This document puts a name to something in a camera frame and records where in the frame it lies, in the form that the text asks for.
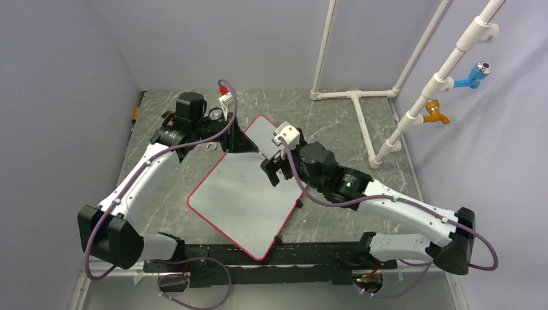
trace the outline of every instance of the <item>gray wall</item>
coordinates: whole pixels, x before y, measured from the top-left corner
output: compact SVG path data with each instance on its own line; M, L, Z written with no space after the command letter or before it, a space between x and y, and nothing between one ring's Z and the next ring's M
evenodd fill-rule
M486 3L453 2L396 100L400 116ZM462 278L471 309L545 309L548 302L547 16L546 1L508 1L494 19L498 40L477 45L451 76L465 77L477 61L490 61L492 74L477 90L439 95L450 124L406 134L425 200L476 211L478 231L498 250L497 271ZM479 241L472 259L491 264Z
M329 0L91 0L142 89L312 86ZM392 88L440 0L338 1L321 87Z
M66 309L76 215L116 183L138 89L87 0L0 6L1 307Z

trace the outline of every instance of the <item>orange faucet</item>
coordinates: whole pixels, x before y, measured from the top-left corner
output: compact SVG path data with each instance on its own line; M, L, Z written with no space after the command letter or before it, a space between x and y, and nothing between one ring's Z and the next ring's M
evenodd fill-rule
M426 105L430 115L425 116L425 123L440 121L442 124L449 124L449 119L439 111L439 102L437 100L429 100Z

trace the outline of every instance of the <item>gray marble tabletop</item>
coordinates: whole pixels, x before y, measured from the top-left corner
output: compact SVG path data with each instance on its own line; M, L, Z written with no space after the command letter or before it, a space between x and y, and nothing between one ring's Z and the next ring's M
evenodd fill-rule
M145 93L140 115L130 141L123 166L123 176L135 166L153 132L162 124L160 115L174 110L175 99L183 90L159 90ZM209 107L216 105L217 90L192 90L204 95ZM309 142L319 141L333 151L339 164L359 169L387 186L417 198L417 190L406 157L392 153L378 169L371 169L358 119L350 99L312 101L308 89L242 89L238 120L242 128L259 114L272 122L289 121L303 130ZM379 149L395 129L394 115L386 98L362 98L362 109L373 146ZM187 197L220 159L222 151L208 151L197 146L159 186L148 202L135 228L141 233L159 231L183 238L187 243L230 243L187 206ZM312 193L317 198L321 194ZM365 231L409 233L404 227L376 215L356 216L349 209L328 208L302 199L302 209L295 209L280 237L284 242L357 241Z

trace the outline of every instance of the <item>blue tap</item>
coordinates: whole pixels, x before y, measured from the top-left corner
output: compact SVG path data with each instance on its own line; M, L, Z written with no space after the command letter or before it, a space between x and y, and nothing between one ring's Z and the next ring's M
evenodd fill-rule
M476 89L480 85L480 81L485 79L491 73L491 65L484 62L476 63L474 68L470 71L470 74L465 79L456 79L455 86L457 87L470 87Z

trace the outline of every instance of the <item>red border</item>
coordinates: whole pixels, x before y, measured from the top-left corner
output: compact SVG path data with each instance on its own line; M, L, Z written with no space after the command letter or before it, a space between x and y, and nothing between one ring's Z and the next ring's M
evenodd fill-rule
M268 119L265 115L262 115L262 114L259 114L258 116L256 116L253 121L251 121L251 123L248 125L248 127L246 129L244 129L244 132L248 131L248 129L253 125L253 123L258 119L258 118L264 118L266 119L267 121L269 121L273 126L274 128L277 128L276 124L272 123L272 121L270 119ZM201 215L198 211L196 211L196 209L192 208L192 206L190 205L190 197L192 197L192 195L196 192L196 190L198 190L198 188L200 187L200 185L207 179L207 177L215 170L215 168L217 167L217 165L223 160L224 156L226 156L227 153L224 153L223 156L221 156L221 158L219 159L219 161L213 165L213 168L211 168L211 170L206 174L206 176L204 177L204 179L202 179L202 181L200 181L200 183L198 184L198 186L196 186L196 188L190 193L190 195L187 197L187 205L188 207L194 211L194 213L196 213L197 215L199 215L199 217L201 217L202 219L204 219L204 221L206 221L207 223L209 223L211 226L213 226L216 230L218 230L221 234L223 234L223 236L225 236L226 238L228 238L228 240L232 241L233 244L237 245L240 249L242 249L245 253L247 253L252 259L254 260L263 260L266 255L268 254L268 251L270 251L270 248L272 247L272 245L274 244L274 238L272 238L272 243L270 243L270 246L268 247L268 250L266 251L266 253L264 253L264 256L261 257L261 258L257 258L255 256L253 256L251 253L247 252L241 245L239 245L236 241L234 241L232 238L230 238L226 233L224 233L224 231L220 230L217 226L213 225L213 223L211 223L207 218L205 218L203 215ZM285 224L287 223L287 221L289 220L291 214L293 213L293 210L295 210L295 206L297 206L297 202L295 202L295 204L293 205L293 208L291 208L291 211L290 213L288 214L288 217L284 220L284 222L282 223L282 227L280 227L280 229L278 230L278 234L280 234L280 232L282 231L282 229L284 228Z

